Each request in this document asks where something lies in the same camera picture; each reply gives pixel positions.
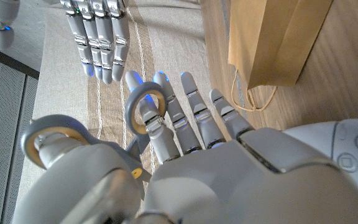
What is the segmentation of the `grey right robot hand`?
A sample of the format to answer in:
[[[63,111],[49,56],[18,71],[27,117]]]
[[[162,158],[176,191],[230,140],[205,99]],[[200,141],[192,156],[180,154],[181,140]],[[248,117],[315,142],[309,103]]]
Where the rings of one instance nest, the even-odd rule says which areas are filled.
[[[122,0],[60,0],[84,73],[105,84],[119,82],[130,46],[127,2]],[[14,41],[11,24],[19,12],[18,0],[0,0],[0,50]]]

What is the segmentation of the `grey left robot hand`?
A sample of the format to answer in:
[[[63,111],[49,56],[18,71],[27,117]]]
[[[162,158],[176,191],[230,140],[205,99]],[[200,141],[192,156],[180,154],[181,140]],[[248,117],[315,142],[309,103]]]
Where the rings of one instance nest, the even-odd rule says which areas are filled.
[[[126,82],[126,149],[61,114],[26,128],[23,152],[45,172],[14,223],[358,223],[358,119],[255,129],[213,89],[227,141],[190,73],[197,129],[163,72]]]

